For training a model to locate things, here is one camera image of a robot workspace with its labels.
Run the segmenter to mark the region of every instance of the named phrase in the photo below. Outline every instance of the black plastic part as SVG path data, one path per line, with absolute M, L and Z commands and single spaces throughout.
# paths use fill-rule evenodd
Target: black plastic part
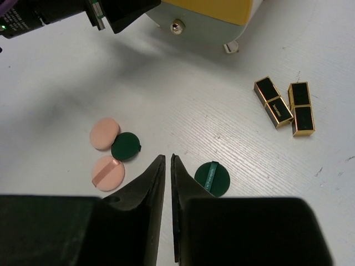
M 0 265 L 156 265 L 165 157 L 104 199 L 0 196 Z
M 290 110 L 281 98 L 270 101 L 268 104 L 266 104 L 265 110 L 270 119 L 273 121 L 274 126 L 277 126 L 279 123 L 292 118 Z
M 295 123 L 297 123 L 297 131 L 314 130 L 312 108 L 310 106 L 295 107 Z
M 292 84 L 292 93 L 295 106 L 311 104 L 308 84 L 306 82 Z
M 298 198 L 215 198 L 171 159 L 175 261 L 195 265 L 332 265 Z
M 266 101 L 279 96 L 274 84 L 269 77 L 259 80 L 256 85 L 258 86 L 261 94 L 265 97 Z
M 119 33 L 142 14 L 158 6 L 161 0 L 99 0 L 99 3 L 114 33 Z M 90 0 L 18 0 L 0 17 L 0 25 L 7 28 L 0 35 L 11 39 L 84 11 L 92 26 L 98 26 Z
M 119 33 L 145 12 L 160 5 L 161 0 L 99 0 L 114 33 Z

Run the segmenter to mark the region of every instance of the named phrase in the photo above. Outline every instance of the white surface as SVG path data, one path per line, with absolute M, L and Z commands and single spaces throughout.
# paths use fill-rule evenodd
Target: white surface
M 316 213 L 336 265 L 355 265 L 355 1 L 266 0 L 227 56 L 174 38 L 147 17 L 120 35 L 85 14 L 0 38 L 0 193 L 97 195 L 89 144 L 102 117 L 136 133 L 127 184 L 158 154 L 193 175 L 218 160 L 227 196 L 298 196 Z M 269 75 L 286 97 L 308 81 L 316 133 L 276 131 L 252 91 Z M 170 165 L 158 265 L 175 265 Z

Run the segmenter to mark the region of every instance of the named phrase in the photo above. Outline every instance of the screw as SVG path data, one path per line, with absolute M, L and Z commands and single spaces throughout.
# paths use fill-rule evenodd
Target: screw
M 170 30 L 174 35 L 180 35 L 185 29 L 185 25 L 182 21 L 176 19 L 173 21 L 172 25 L 170 26 Z

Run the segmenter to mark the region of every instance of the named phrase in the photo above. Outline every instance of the white plastic foot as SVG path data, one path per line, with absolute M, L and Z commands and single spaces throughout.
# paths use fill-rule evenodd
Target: white plastic foot
M 236 40 L 231 41 L 230 43 L 223 45 L 226 54 L 235 54 L 238 52 L 239 44 Z

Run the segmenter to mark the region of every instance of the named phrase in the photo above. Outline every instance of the round sponge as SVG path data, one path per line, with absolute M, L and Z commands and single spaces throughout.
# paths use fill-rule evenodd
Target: round sponge
M 196 171 L 195 180 L 215 197 L 224 195 L 231 182 L 227 169 L 218 162 L 201 165 Z
M 124 166 L 120 161 L 112 156 L 104 156 L 93 168 L 92 183 L 101 191 L 110 191 L 122 183 L 124 175 Z
M 102 118 L 99 120 L 90 132 L 90 143 L 97 150 L 106 150 L 115 141 L 120 126 L 112 118 Z
M 112 156 L 119 161 L 133 158 L 140 150 L 141 146 L 138 137 L 130 132 L 118 135 L 111 147 Z

